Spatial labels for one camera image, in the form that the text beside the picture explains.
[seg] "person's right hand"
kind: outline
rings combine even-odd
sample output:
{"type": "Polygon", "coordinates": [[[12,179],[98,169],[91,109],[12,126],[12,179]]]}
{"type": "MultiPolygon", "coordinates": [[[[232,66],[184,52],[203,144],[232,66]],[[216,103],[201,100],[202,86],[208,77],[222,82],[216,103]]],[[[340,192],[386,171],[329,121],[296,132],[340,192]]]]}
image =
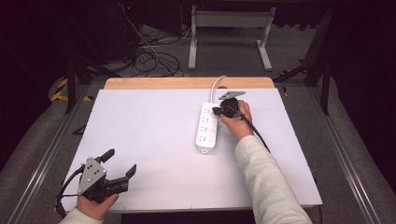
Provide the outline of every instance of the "person's right hand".
{"type": "MultiPolygon", "coordinates": [[[[246,103],[243,100],[238,100],[239,104],[239,109],[243,114],[245,114],[245,117],[252,122],[252,117],[250,114],[250,108],[248,106],[248,103],[246,103]]],[[[253,130],[248,126],[247,122],[244,120],[241,120],[240,117],[238,118],[233,118],[229,119],[225,117],[224,115],[220,116],[221,121],[227,126],[227,128],[230,130],[230,133],[235,136],[238,140],[241,140],[243,137],[248,136],[248,135],[253,135],[253,130]]]]}

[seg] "white sleeve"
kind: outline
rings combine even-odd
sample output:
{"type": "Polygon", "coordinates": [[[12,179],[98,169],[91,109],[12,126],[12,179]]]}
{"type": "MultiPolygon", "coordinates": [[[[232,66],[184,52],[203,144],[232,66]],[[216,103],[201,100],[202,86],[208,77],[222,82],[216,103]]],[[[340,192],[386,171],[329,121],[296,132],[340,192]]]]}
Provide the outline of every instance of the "white sleeve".
{"type": "Polygon", "coordinates": [[[78,211],[77,208],[73,208],[67,216],[60,222],[60,224],[102,224],[103,220],[96,220],[91,217],[87,217],[78,211]]]}
{"type": "Polygon", "coordinates": [[[312,223],[276,159],[256,136],[242,138],[235,156],[245,176],[257,224],[312,223]]]}

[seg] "person's left hand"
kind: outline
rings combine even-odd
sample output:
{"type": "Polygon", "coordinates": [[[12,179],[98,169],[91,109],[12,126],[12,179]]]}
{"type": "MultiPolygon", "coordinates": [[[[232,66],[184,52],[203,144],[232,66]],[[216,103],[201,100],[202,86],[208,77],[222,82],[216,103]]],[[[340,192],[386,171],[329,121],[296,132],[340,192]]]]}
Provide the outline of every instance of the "person's left hand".
{"type": "Polygon", "coordinates": [[[103,220],[105,215],[110,209],[111,206],[116,202],[119,198],[118,194],[113,194],[110,197],[106,198],[101,203],[97,203],[95,201],[90,201],[82,195],[78,195],[77,199],[77,209],[84,215],[91,217],[96,220],[103,220]]]}

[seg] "power outlet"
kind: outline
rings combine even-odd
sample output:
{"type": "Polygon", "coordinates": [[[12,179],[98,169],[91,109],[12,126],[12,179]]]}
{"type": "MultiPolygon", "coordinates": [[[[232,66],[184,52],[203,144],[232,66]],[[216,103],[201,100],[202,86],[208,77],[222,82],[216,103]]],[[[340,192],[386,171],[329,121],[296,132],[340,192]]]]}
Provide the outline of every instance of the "power outlet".
{"type": "Polygon", "coordinates": [[[202,154],[213,152],[216,145],[219,117],[213,113],[213,107],[219,105],[204,103],[201,109],[195,145],[202,154]]]}

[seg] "metal bracket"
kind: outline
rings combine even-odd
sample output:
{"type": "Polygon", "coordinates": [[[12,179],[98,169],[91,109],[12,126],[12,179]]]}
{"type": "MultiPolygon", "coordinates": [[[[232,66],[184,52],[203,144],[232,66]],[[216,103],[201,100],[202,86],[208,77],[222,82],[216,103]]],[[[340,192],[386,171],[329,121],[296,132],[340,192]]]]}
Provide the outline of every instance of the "metal bracket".
{"type": "Polygon", "coordinates": [[[245,91],[229,91],[229,92],[225,93],[224,95],[220,96],[219,100],[228,100],[228,99],[243,95],[245,93],[246,93],[245,91]]]}
{"type": "Polygon", "coordinates": [[[94,158],[89,157],[85,165],[84,173],[78,186],[78,194],[83,194],[94,185],[99,179],[106,176],[106,170],[94,158]]]}

